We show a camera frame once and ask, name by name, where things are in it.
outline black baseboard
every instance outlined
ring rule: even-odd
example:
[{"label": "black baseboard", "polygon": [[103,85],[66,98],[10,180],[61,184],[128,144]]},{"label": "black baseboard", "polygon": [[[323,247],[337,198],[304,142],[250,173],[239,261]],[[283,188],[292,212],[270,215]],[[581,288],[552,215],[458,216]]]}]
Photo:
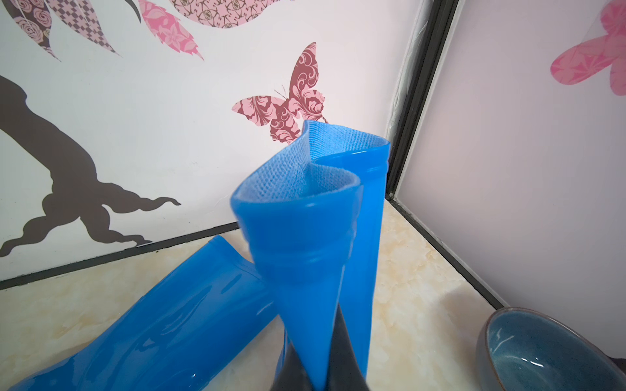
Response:
[{"label": "black baseboard", "polygon": [[489,304],[491,304],[493,308],[499,310],[504,307],[504,305],[500,303],[500,301],[495,298],[495,296],[492,295],[491,292],[489,292],[487,288],[485,288],[483,284],[481,284],[476,279],[476,277],[474,277],[466,268],[464,268],[459,263],[459,261],[455,259],[455,257],[453,257],[452,254],[450,254],[437,240],[435,240],[435,238],[430,233],[428,233],[428,231],[426,231],[426,229],[424,229],[424,227],[421,226],[417,222],[417,220],[415,220],[413,216],[411,216],[411,214],[406,211],[396,200],[392,198],[388,198],[387,200],[390,204],[393,205],[395,209],[398,210],[398,212],[400,212],[400,214],[405,219],[407,219],[408,222],[411,223],[413,227],[415,227],[415,229],[428,241],[428,243],[430,243],[434,247],[434,249],[437,250],[439,254],[441,254],[446,259],[446,261],[448,261],[448,263],[452,265],[452,267],[455,268],[456,271],[459,272],[459,274],[461,274],[463,278],[465,278],[465,280],[467,280],[467,282],[469,282],[469,284],[474,287],[474,289],[478,291],[478,293],[480,293],[482,297],[485,298],[485,300],[487,300],[487,302],[489,302]]},{"label": "black baseboard", "polygon": [[238,228],[239,228],[239,225],[237,224],[237,222],[224,224],[224,225],[216,226],[213,228],[209,228],[204,231],[194,232],[188,235],[178,236],[176,238],[157,241],[154,243],[148,243],[147,245],[143,245],[143,246],[127,248],[126,250],[118,251],[116,253],[101,255],[101,256],[90,258],[84,261],[69,263],[67,265],[58,266],[56,268],[42,270],[41,272],[21,275],[18,277],[10,278],[8,280],[0,281],[0,290],[11,288],[11,287],[17,287],[19,285],[25,285],[31,282],[43,280],[45,278],[55,277],[58,275],[69,273],[69,272],[75,272],[76,270],[81,270],[81,269],[86,269],[86,268],[90,268],[90,267],[97,266],[97,265],[102,265],[103,263],[121,260],[124,258],[128,258],[129,256],[150,253],[153,251],[161,250],[162,248],[168,248],[168,247],[172,247],[175,245],[180,245],[188,241],[207,238],[209,236],[219,235],[221,233],[233,231]]}]

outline patterned leaf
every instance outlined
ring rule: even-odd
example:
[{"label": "patterned leaf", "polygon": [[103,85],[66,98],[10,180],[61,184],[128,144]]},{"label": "patterned leaf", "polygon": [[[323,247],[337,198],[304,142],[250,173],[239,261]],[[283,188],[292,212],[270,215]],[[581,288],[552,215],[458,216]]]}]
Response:
[{"label": "patterned leaf", "polygon": [[96,11],[89,0],[48,0],[50,8],[78,34],[115,53],[100,27]]},{"label": "patterned leaf", "polygon": [[170,0],[176,10],[194,22],[229,29],[261,15],[278,0]]},{"label": "patterned leaf", "polygon": [[600,20],[607,35],[590,39],[565,51],[552,63],[550,72],[561,84],[572,85],[611,66],[614,94],[626,95],[626,0],[612,0]]},{"label": "patterned leaf", "polygon": [[22,31],[56,58],[50,49],[52,17],[46,3],[43,0],[3,0],[3,4]]},{"label": "patterned leaf", "polygon": [[162,43],[177,52],[196,54],[204,60],[193,36],[179,23],[178,18],[147,0],[139,0],[139,7],[146,26]]}]

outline pink patterned butterfly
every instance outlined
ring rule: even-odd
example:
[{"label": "pink patterned butterfly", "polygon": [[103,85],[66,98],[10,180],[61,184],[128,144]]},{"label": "pink patterned butterfly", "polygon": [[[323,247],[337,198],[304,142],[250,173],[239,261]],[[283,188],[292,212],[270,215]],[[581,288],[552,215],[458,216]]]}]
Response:
[{"label": "pink patterned butterfly", "polygon": [[308,45],[295,63],[288,99],[269,95],[252,96],[235,103],[232,110],[245,115],[257,126],[269,124],[272,139],[287,144],[300,136],[300,129],[295,122],[300,115],[303,119],[327,122],[322,116],[324,96],[313,89],[319,78],[316,48],[315,42]]},{"label": "pink patterned butterfly", "polygon": [[571,86],[611,65],[613,93],[626,95],[626,0],[613,0],[600,13],[605,36],[590,39],[561,54],[550,67],[552,76]]}]

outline checkered leaf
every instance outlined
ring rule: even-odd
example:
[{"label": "checkered leaf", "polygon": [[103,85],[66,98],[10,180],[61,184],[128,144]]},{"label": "checkered leaf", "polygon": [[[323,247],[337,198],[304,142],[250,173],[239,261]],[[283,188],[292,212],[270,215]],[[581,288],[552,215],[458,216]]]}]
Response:
[{"label": "checkered leaf", "polygon": [[115,53],[109,45],[89,0],[47,0],[62,22],[78,34]]}]

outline marble floor tile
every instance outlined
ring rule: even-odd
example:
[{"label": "marble floor tile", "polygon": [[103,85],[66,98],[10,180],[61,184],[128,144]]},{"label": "marble floor tile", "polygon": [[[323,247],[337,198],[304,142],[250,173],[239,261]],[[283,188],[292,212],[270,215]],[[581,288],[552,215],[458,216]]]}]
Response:
[{"label": "marble floor tile", "polygon": [[[240,231],[223,235],[250,260]],[[0,291],[0,390],[90,343],[210,238]],[[374,297],[372,391],[476,390],[474,346],[493,308],[388,203]],[[267,391],[282,348],[272,321],[205,391]]]}]

